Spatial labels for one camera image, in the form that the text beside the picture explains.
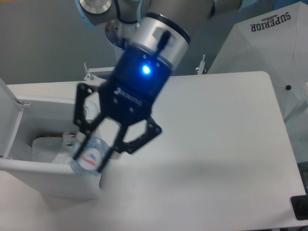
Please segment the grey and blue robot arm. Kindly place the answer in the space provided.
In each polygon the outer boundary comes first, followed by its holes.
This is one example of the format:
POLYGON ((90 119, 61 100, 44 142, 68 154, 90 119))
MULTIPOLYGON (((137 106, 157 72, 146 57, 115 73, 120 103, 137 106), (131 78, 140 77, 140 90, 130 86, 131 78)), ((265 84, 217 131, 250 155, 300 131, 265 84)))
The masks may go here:
POLYGON ((77 142, 72 170, 99 175, 113 153, 134 153, 161 133, 152 105, 187 51, 200 25, 238 10, 241 0, 153 0, 141 14, 110 77, 101 85, 79 83, 73 122, 77 142))

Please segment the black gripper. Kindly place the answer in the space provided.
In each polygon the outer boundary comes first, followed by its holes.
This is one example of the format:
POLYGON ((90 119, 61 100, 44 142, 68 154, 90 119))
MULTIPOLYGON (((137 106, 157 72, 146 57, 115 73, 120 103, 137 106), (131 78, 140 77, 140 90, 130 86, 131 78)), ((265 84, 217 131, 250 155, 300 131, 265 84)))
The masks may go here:
POLYGON ((115 141, 108 148, 96 171, 102 173, 113 152, 133 154, 162 133, 161 127, 150 116, 152 105, 171 74, 171 69, 153 55, 135 46, 129 46, 122 54, 109 79, 100 87, 79 83, 73 123, 78 126, 80 146, 73 154, 77 161, 84 149, 94 142, 94 133, 108 117, 120 124, 115 141), (101 112, 93 121, 85 117, 86 98, 98 93, 101 112), (145 131, 129 142, 124 137, 130 125, 146 121, 145 131))

